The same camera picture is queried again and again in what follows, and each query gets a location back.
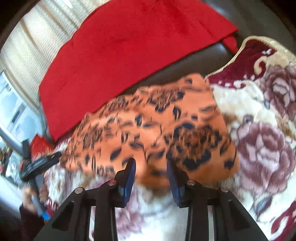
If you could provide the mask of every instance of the orange cloth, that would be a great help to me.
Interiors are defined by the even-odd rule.
[[[135,182],[148,188],[169,186],[167,159],[200,183],[231,177],[239,159],[208,80],[191,74],[112,99],[85,116],[61,165],[113,177],[130,157]]]

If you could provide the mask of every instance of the curtain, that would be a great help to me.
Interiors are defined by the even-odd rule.
[[[107,1],[41,0],[8,37],[0,53],[0,66],[36,113],[40,104],[39,84],[59,49],[85,18]]]

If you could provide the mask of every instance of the dark sleeve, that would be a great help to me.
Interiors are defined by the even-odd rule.
[[[33,241],[44,226],[43,218],[30,213],[24,206],[20,206],[22,241]]]

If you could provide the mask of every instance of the red blanket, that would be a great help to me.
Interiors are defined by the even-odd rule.
[[[39,87],[50,134],[59,139],[86,112],[194,51],[221,40],[227,45],[236,31],[197,0],[104,4],[60,49]]]

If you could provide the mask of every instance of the human hand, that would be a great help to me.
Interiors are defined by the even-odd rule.
[[[37,214],[34,204],[32,203],[32,200],[31,200],[32,196],[37,196],[37,193],[34,192],[30,186],[22,189],[22,197],[23,197],[22,205],[30,213]],[[42,202],[46,202],[48,200],[48,190],[47,190],[46,184],[43,184],[39,189],[39,197],[40,197],[40,201]]]

